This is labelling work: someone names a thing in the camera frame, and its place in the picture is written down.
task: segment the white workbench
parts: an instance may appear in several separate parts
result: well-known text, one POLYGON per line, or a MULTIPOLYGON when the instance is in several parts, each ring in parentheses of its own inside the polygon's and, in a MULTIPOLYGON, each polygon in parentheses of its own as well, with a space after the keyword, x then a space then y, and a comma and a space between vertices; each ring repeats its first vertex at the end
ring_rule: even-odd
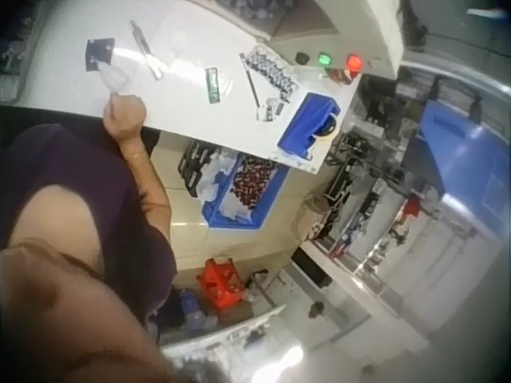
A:
MULTIPOLYGON (((330 147, 318 142, 311 159, 277 148, 277 143, 309 90, 336 99, 340 124, 358 81, 339 86, 330 80, 301 82, 274 122, 256 120, 256 106, 239 53, 255 46, 246 34, 214 13, 186 0, 66 0, 55 6, 38 43, 18 106, 101 116, 109 96, 98 72, 85 71, 89 39, 115 38, 112 65, 130 78, 123 93, 143 98, 146 125, 190 136, 316 173, 330 147), (164 64, 164 78, 153 78, 132 36, 130 20, 144 32, 153 54, 164 64), (220 103, 210 105, 204 69, 219 71, 220 103)), ((261 103, 276 95, 253 74, 261 103)))

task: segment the purple shirt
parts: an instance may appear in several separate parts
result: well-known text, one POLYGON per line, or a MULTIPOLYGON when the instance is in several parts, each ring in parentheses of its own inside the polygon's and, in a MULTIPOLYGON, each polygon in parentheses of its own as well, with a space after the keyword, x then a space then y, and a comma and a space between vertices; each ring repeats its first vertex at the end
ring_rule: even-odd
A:
POLYGON ((105 260, 103 279, 144 320, 166 300, 176 260, 142 214, 133 175, 104 131, 40 125, 0 155, 0 249, 30 198, 55 184, 88 204, 105 260))

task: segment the red plastic stool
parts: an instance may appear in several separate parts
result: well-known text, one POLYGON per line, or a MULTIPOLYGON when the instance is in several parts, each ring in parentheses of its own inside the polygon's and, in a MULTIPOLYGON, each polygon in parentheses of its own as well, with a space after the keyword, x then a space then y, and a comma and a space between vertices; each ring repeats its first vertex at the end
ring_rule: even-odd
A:
POLYGON ((202 275, 197 279, 204 295, 217 309, 236 304, 245 294, 245 287, 232 259, 220 264, 208 259, 202 275))

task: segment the green button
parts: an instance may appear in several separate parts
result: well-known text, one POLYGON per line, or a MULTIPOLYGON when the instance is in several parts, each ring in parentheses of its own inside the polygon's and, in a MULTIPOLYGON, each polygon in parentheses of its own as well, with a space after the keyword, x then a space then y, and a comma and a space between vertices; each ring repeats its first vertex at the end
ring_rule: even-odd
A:
POLYGON ((320 53, 318 56, 318 63, 323 66, 329 66, 332 63, 332 57, 326 53, 320 53))

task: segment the blue tray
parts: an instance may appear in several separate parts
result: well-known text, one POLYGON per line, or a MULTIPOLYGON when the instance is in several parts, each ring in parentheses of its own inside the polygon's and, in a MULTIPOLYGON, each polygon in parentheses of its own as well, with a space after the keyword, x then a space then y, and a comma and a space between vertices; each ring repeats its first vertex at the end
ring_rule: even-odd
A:
POLYGON ((266 186, 266 190, 261 195, 259 202, 254 210, 252 210, 252 219, 237 218, 236 220, 224 217, 219 212, 219 207, 224 200, 225 195, 231 188, 232 181, 244 159, 244 155, 239 155, 230 175, 218 173, 216 182, 218 183, 218 193, 216 199, 207 202, 202 207, 202 215, 208 221, 210 227, 223 229, 241 229, 241 230, 258 230, 263 226, 264 220, 279 194, 280 188, 286 179, 289 167, 277 164, 277 171, 266 186))

